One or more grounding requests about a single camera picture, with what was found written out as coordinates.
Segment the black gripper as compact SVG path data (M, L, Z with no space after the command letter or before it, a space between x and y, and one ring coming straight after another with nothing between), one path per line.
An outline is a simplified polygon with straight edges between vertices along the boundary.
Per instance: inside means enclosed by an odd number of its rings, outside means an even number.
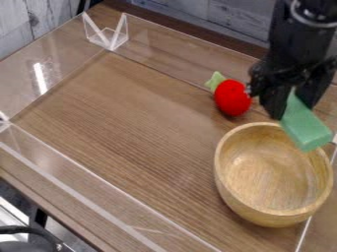
M318 104L337 71L337 57L328 55L336 31L337 0L277 0L269 51L249 83L272 119L282 119L293 87L309 109Z

